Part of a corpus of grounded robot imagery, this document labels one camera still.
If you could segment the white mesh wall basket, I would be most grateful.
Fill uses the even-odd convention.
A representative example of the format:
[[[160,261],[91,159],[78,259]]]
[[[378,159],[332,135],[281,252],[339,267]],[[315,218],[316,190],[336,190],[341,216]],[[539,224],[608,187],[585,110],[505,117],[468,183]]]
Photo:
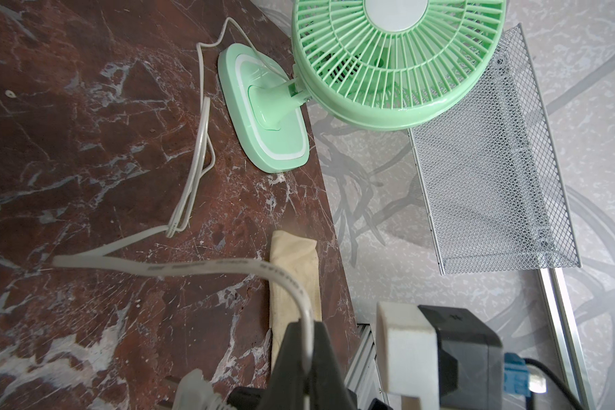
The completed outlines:
[[[521,26],[475,87],[409,132],[444,275],[581,264],[555,142]]]

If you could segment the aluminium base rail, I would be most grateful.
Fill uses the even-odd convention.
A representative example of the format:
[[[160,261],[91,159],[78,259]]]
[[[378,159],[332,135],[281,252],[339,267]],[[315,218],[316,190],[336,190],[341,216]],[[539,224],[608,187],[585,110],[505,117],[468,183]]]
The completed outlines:
[[[374,399],[387,403],[388,398],[381,389],[372,326],[358,324],[358,333],[360,346],[350,363],[344,384],[355,394],[357,408],[369,409]]]

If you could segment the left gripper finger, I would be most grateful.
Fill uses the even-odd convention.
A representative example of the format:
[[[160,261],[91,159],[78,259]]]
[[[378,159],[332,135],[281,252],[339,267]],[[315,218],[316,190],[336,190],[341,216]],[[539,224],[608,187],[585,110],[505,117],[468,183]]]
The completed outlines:
[[[310,372],[302,368],[302,327],[287,326],[283,343],[262,395],[259,409],[356,409],[345,387],[326,326],[314,325],[314,354]]]

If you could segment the cream work glove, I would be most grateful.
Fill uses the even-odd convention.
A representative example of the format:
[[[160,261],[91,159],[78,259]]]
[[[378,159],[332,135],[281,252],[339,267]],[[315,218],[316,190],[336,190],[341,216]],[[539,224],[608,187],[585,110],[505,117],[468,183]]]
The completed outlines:
[[[290,285],[270,284],[271,367],[275,367],[287,326],[302,318],[304,308],[311,307],[314,319],[322,320],[317,242],[278,230],[272,237],[270,263]]]

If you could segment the green desk fan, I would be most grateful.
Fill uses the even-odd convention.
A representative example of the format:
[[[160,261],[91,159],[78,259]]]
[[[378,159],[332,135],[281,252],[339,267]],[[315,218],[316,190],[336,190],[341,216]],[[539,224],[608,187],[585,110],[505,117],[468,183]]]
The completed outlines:
[[[506,12],[502,0],[296,2],[292,74],[247,42],[219,55],[244,153],[268,174],[304,166],[310,148],[302,106],[309,100],[372,131],[436,118],[480,79]]]

